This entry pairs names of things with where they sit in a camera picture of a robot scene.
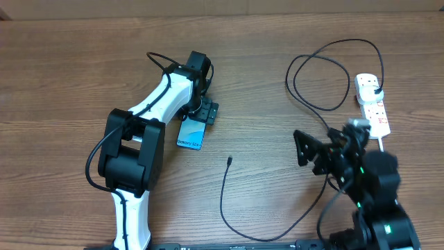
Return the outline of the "Samsung Galaxy smartphone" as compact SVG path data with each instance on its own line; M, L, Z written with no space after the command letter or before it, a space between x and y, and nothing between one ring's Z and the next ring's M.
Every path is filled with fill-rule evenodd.
M177 145L187 149L201 150L205 129L205 123L186 118L186 120L181 123Z

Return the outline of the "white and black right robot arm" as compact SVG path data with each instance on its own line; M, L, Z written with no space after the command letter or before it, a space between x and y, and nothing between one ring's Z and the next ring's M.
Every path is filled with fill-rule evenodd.
M349 119L341 130L329 128L329 144L296 130L298 164L313 163L315 175L333 176L338 193L356 205L353 228L318 237L324 249L420 249L412 221L398 202L398 159L385 151L366 150L371 125Z

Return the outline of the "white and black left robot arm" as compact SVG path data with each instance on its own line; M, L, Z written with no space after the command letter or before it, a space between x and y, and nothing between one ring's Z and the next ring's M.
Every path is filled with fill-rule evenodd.
M185 64L172 60L160 69L161 81L145 100L110 112L85 163L88 183L114 199L117 229L108 249L150 248L148 201L163 166L167 124L177 117L178 146L199 150L219 109L206 97L214 66L204 53L192 51Z

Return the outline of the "white power strip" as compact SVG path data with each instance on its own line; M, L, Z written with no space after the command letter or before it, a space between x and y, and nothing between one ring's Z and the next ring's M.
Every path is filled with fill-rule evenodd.
M367 73L356 75L354 83L356 91L359 85L374 85L379 87L377 77ZM370 139L382 139L391 133L383 100L367 105L359 105L362 117L370 121Z

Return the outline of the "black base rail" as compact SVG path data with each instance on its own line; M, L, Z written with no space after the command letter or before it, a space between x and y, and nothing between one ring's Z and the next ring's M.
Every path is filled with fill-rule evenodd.
M296 240L295 242L263 242L252 244L195 244L149 243L147 250L324 250L320 240Z

